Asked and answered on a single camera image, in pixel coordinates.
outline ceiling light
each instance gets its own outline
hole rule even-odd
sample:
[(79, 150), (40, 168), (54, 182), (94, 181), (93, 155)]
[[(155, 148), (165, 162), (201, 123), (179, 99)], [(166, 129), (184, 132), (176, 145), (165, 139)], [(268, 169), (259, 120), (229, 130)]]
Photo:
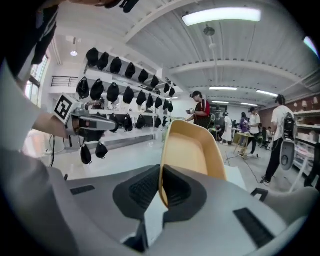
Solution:
[(258, 105), (256, 105), (256, 104), (250, 104), (250, 103), (241, 103), (241, 105), (252, 106), (252, 107), (258, 107)]
[(212, 103), (229, 104), (229, 102), (226, 102), (226, 101), (212, 101)]
[(263, 90), (257, 90), (256, 91), (258, 94), (265, 94), (265, 95), (269, 95), (272, 97), (278, 97), (278, 94), (272, 93), (272, 92), (267, 92), (267, 91), (263, 91)]
[(210, 90), (230, 90), (236, 91), (238, 88), (235, 87), (210, 87)]
[(258, 9), (242, 7), (215, 8), (188, 14), (182, 17), (182, 20), (187, 26), (222, 20), (259, 22), (261, 20), (261, 11)]
[(77, 52), (77, 51), (75, 51), (75, 50), (73, 50), (72, 52), (70, 52), (70, 55), (71, 55), (71, 56), (73, 56), (73, 57), (75, 57), (75, 56), (77, 56), (77, 55), (78, 55), (78, 52)]
[(304, 43), (315, 53), (315, 55), (317, 55), (318, 58), (319, 58), (317, 49), (316, 49), (314, 43), (311, 41), (310, 37), (306, 36), (305, 39), (303, 40), (303, 42), (304, 42)]

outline window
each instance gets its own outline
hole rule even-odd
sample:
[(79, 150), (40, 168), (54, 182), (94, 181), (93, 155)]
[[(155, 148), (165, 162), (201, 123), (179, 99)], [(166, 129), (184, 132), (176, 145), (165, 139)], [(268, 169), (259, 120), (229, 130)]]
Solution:
[(42, 59), (41, 64), (32, 66), (31, 73), (30, 73), (32, 78), (27, 82), (25, 87), (25, 91), (24, 91), (25, 95), (35, 105), (38, 105), (40, 81), (44, 74), (47, 63), (48, 63), (48, 57), (47, 55), (45, 55)]

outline beige plastic tray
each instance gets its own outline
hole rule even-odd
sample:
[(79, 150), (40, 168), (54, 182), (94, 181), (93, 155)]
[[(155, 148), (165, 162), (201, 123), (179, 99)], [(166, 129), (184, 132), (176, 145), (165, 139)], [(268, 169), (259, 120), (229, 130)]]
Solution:
[(162, 187), (164, 165), (227, 180), (224, 161), (215, 138), (207, 129), (183, 120), (171, 123), (162, 151), (159, 190), (163, 202), (168, 206)]

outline black pants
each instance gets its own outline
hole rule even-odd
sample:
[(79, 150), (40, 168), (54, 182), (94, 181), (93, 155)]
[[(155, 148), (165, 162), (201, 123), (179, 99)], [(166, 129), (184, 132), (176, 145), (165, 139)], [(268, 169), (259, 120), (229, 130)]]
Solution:
[(260, 133), (257, 133), (257, 134), (252, 134), (250, 133), (253, 137), (250, 137), (249, 140), (248, 140), (248, 146), (250, 144), (250, 142), (252, 142), (252, 150), (251, 150), (251, 154), (253, 154), (256, 150), (256, 146), (257, 146), (257, 140), (258, 140), (258, 137), (260, 135)]
[(280, 138), (273, 142), (272, 146), (272, 153), (268, 168), (266, 169), (265, 179), (270, 182), (273, 175), (275, 175), (279, 165), (280, 165), (280, 153), (281, 153), (281, 146), (282, 142), (284, 141), (283, 138)]

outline ceiling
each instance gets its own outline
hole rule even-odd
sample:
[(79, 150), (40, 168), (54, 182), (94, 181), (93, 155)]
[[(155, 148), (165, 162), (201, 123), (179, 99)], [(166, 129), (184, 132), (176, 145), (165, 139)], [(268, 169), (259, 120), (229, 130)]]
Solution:
[[(261, 21), (208, 22), (185, 26), (182, 16), (218, 7), (261, 10)], [(162, 71), (186, 93), (199, 90), (210, 100), (268, 106), (274, 99), (256, 93), (283, 94), (287, 101), (320, 92), (320, 63), (303, 43), (304, 32), (275, 0), (140, 0), (125, 14), (81, 4), (60, 6), (56, 44), (62, 62), (83, 62), (86, 52), (126, 58), (151, 73)], [(81, 39), (79, 55), (66, 36)], [(216, 44), (214, 53), (209, 49)], [(212, 86), (237, 91), (212, 91)]]

